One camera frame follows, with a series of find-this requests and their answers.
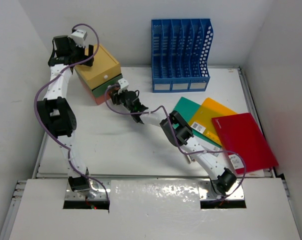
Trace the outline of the drawer box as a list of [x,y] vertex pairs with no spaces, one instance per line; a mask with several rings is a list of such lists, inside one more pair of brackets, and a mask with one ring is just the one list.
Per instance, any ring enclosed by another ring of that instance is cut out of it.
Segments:
[[77,65],[75,71],[95,103],[101,105],[105,102],[107,87],[115,84],[123,75],[120,63],[103,45],[99,46],[93,58],[92,66]]

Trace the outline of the green clip file folder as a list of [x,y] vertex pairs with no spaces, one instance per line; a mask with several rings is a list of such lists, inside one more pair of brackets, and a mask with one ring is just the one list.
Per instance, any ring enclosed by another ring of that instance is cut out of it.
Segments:
[[[191,120],[194,114],[199,109],[200,105],[196,102],[193,102],[185,97],[181,97],[175,107],[173,108],[174,111],[180,113],[180,115],[184,118],[185,121]],[[197,141],[208,151],[220,151],[221,146],[210,140],[209,138],[205,137],[201,133],[193,130],[194,137]]]

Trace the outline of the yellow translucent folder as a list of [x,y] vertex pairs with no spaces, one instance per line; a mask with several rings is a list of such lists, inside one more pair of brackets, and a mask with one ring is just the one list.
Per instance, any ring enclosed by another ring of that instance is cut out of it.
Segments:
[[235,111],[208,97],[189,120],[188,124],[204,137],[222,146],[212,119],[236,114]]

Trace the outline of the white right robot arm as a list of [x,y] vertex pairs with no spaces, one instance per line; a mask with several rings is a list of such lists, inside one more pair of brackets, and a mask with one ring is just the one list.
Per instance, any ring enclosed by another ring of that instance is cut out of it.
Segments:
[[141,104],[139,92],[121,90],[114,87],[108,91],[114,105],[123,106],[138,124],[160,127],[168,141],[186,156],[192,157],[208,174],[213,190],[217,195],[226,196],[235,184],[237,177],[226,166],[220,164],[212,154],[198,142],[192,127],[176,110],[168,113],[163,106],[148,111]]

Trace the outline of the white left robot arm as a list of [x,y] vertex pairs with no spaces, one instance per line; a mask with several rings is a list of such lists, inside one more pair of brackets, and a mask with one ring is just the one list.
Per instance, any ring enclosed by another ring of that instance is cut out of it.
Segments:
[[74,64],[87,59],[83,47],[67,36],[55,36],[48,60],[50,82],[42,100],[35,102],[35,113],[47,134],[59,145],[67,166],[68,184],[73,192],[86,194],[91,189],[89,170],[75,142],[77,120],[67,101]]

